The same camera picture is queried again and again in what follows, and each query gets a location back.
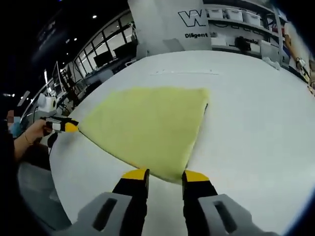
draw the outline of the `white table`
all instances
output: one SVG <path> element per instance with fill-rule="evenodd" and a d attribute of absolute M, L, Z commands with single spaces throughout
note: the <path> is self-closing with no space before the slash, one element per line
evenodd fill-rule
<path fill-rule="evenodd" d="M 210 103 L 188 169 L 248 209 L 261 229 L 283 234 L 315 186 L 315 99 L 286 70 L 244 55 L 190 51 L 144 58 L 103 83 L 71 114 L 82 121 L 109 93 L 134 86 L 208 88 Z M 81 133 L 60 134 L 50 164 L 71 222 L 134 168 Z M 182 187 L 150 176 L 143 235 L 187 235 Z"/>

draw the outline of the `yellow towel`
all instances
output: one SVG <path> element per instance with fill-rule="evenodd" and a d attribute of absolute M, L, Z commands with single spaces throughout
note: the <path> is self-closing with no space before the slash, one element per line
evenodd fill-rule
<path fill-rule="evenodd" d="M 203 88 L 132 88 L 110 94 L 79 129 L 122 161 L 178 181 L 207 103 L 208 91 Z"/>

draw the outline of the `bracelet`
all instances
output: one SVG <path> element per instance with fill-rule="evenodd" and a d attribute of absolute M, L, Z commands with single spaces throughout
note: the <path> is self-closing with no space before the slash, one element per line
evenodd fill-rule
<path fill-rule="evenodd" d="M 24 132 L 23 134 L 24 134 L 24 138 L 26 139 L 26 142 L 28 142 L 30 146 L 33 145 L 33 143 L 31 143 L 31 142 L 27 139 L 25 132 Z"/>

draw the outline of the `white box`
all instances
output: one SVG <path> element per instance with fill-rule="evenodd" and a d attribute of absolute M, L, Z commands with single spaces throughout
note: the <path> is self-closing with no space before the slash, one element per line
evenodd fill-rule
<path fill-rule="evenodd" d="M 244 17 L 244 22 L 249 23 L 249 24 L 254 25 L 254 26 L 259 26 L 259 27 L 261 26 L 260 16 L 253 14 L 253 13 L 250 13 L 250 12 L 247 12 L 247 11 L 244 11 L 243 17 Z"/>
<path fill-rule="evenodd" d="M 222 37 L 217 37 L 217 38 L 211 38 L 211 45 L 213 46 L 226 46 L 226 40 L 225 38 Z"/>
<path fill-rule="evenodd" d="M 238 9 L 227 8 L 226 13 L 229 19 L 235 21 L 243 21 L 243 12 Z"/>
<path fill-rule="evenodd" d="M 251 43 L 251 51 L 256 52 L 256 53 L 260 53 L 260 45 L 255 44 L 255 43 Z"/>
<path fill-rule="evenodd" d="M 207 8 L 210 18 L 223 19 L 222 8 Z"/>
<path fill-rule="evenodd" d="M 279 61 L 278 48 L 264 40 L 260 40 L 259 44 L 262 58 L 270 58 L 271 61 Z"/>

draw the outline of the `ceiling light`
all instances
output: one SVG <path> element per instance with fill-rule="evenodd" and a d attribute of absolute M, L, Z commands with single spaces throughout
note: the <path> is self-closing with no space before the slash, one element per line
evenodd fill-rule
<path fill-rule="evenodd" d="M 45 82 L 48 83 L 48 79 L 47 79 L 47 71 L 44 70 L 44 78 L 45 78 Z"/>

